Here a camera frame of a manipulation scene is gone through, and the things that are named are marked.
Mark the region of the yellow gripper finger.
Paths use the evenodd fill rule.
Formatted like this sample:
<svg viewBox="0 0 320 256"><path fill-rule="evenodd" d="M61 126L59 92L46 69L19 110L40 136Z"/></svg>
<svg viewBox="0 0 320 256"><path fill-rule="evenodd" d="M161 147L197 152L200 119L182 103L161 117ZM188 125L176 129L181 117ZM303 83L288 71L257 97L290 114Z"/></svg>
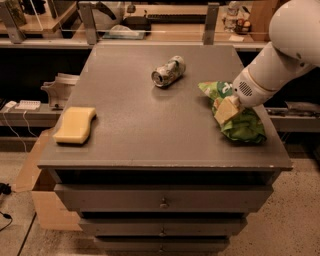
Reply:
<svg viewBox="0 0 320 256"><path fill-rule="evenodd" d="M220 125L225 124L243 111L237 96L227 96L222 100L216 99L213 106L216 108L214 118Z"/></svg>

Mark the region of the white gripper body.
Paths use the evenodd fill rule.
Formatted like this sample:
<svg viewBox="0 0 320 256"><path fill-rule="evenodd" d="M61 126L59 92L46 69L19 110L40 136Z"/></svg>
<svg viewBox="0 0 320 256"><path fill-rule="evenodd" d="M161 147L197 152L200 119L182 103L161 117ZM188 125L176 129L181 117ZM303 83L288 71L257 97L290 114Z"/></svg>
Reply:
<svg viewBox="0 0 320 256"><path fill-rule="evenodd" d="M239 98L243 107L255 107L265 103L275 91L266 90L252 78L249 69L244 68L232 83L233 95Z"/></svg>

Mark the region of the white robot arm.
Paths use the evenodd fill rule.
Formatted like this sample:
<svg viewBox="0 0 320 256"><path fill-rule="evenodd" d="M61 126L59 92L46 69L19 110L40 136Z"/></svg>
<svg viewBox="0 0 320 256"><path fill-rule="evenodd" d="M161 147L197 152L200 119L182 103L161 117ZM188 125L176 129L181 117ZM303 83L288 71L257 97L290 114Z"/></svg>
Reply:
<svg viewBox="0 0 320 256"><path fill-rule="evenodd" d="M259 106L284 85L320 66L320 0L289 0L273 15L270 41L231 82L232 94L216 104L223 125Z"/></svg>

